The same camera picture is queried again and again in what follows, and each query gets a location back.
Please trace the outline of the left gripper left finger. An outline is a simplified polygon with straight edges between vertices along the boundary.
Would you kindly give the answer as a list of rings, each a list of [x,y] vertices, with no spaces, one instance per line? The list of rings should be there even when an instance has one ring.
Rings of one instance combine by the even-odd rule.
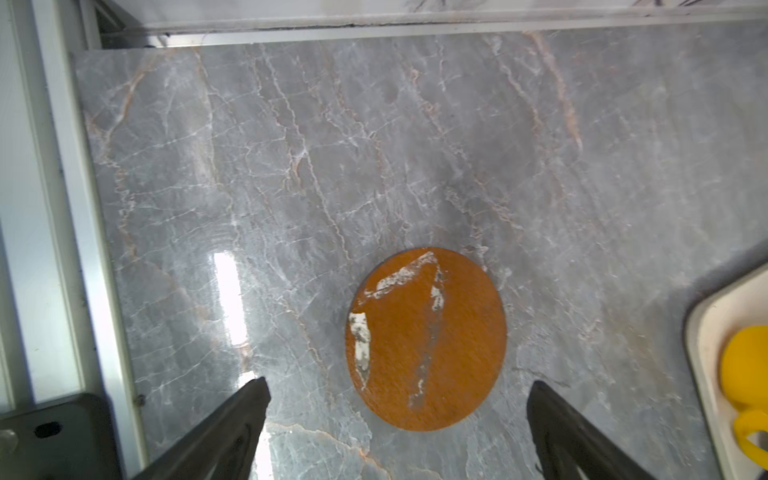
[[[138,479],[247,479],[271,400],[265,378],[247,382]]]

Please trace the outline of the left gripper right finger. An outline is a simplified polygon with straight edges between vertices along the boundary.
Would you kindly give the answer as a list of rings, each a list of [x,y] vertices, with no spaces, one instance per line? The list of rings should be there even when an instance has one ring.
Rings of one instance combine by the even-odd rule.
[[[532,384],[527,420],[546,479],[652,477],[541,380]]]

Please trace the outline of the brown wooden round coaster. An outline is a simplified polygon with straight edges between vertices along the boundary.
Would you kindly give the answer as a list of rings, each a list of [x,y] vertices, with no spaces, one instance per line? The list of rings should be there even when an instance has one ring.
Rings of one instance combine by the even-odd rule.
[[[436,431],[473,413],[498,380],[507,323],[490,277],[445,248],[400,252],[360,284],[346,360],[365,405],[385,422]]]

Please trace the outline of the yellow mug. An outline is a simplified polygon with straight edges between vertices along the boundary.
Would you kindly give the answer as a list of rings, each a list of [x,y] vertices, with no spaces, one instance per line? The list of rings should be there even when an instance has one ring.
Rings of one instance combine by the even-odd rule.
[[[751,440],[767,432],[767,326],[736,332],[720,357],[721,390],[738,415],[732,423],[734,439],[744,455],[767,470],[767,449]]]

